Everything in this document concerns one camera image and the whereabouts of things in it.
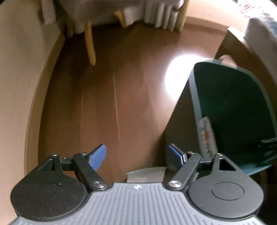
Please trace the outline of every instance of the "wooden chair leg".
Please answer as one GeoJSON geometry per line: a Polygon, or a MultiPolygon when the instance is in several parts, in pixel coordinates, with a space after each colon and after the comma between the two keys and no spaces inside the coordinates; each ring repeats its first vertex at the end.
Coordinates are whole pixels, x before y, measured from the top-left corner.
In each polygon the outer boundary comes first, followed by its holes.
{"type": "Polygon", "coordinates": [[[91,21],[89,21],[85,25],[85,40],[86,40],[86,48],[88,51],[89,63],[94,66],[96,62],[96,54],[95,54],[93,39],[92,39],[91,21]]]}
{"type": "Polygon", "coordinates": [[[74,21],[70,18],[67,18],[66,26],[67,26],[67,37],[72,37],[74,34],[74,21]]]}
{"type": "Polygon", "coordinates": [[[184,0],[183,5],[179,8],[178,17],[175,24],[175,29],[181,32],[183,30],[186,17],[187,17],[187,9],[189,5],[189,0],[184,0]]]}
{"type": "Polygon", "coordinates": [[[126,25],[126,23],[125,23],[122,10],[117,10],[117,11],[115,11],[115,12],[114,12],[114,15],[118,18],[118,20],[119,20],[121,26],[122,26],[123,28],[126,28],[127,25],[126,25]]]}

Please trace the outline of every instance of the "wall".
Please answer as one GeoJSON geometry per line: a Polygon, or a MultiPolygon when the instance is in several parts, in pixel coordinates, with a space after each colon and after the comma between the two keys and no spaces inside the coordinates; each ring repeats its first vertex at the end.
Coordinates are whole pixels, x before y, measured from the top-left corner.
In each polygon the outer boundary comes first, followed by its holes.
{"type": "Polygon", "coordinates": [[[227,31],[228,27],[243,30],[247,18],[233,0],[189,0],[186,23],[227,31]]]}
{"type": "Polygon", "coordinates": [[[8,224],[16,217],[10,192],[27,171],[28,154],[35,153],[28,158],[30,167],[37,164],[36,130],[50,74],[63,43],[58,26],[42,25],[38,10],[39,4],[32,0],[5,0],[0,5],[0,224],[8,224]],[[57,42],[59,47],[49,67],[57,42]]]}

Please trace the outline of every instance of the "green trash bin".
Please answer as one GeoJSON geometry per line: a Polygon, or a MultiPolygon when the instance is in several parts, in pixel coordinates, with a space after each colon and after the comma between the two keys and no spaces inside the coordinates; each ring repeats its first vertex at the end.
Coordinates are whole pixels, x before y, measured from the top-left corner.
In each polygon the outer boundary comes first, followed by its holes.
{"type": "Polygon", "coordinates": [[[268,95],[251,72],[221,65],[219,60],[196,63],[167,125],[166,144],[201,153],[196,142],[202,132],[199,121],[205,116],[210,119],[218,152],[245,173],[252,175],[272,165],[276,151],[250,147],[277,134],[268,95]],[[193,106],[194,125],[182,117],[189,111],[185,104],[193,106]]]}

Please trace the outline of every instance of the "paper in bin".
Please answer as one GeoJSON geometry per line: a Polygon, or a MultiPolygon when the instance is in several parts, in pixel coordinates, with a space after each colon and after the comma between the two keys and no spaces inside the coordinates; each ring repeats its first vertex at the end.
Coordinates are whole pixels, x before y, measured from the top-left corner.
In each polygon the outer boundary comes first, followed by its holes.
{"type": "Polygon", "coordinates": [[[166,167],[151,167],[128,172],[127,183],[163,182],[166,167]]]}
{"type": "Polygon", "coordinates": [[[203,117],[198,122],[198,127],[201,130],[199,137],[199,144],[201,154],[204,157],[214,157],[218,153],[216,146],[216,139],[214,136],[214,131],[212,129],[212,124],[207,116],[203,117]]]}

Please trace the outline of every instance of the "brown laminate floor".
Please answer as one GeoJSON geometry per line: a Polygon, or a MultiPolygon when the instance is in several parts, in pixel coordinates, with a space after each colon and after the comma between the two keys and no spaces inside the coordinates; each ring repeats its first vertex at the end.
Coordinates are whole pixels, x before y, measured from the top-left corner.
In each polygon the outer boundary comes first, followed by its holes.
{"type": "Polygon", "coordinates": [[[124,181],[126,172],[165,165],[162,134],[197,57],[213,58],[224,33],[185,25],[181,33],[135,24],[93,28],[96,65],[83,35],[68,39],[44,102],[39,161],[71,157],[103,143],[99,174],[124,181]]]}

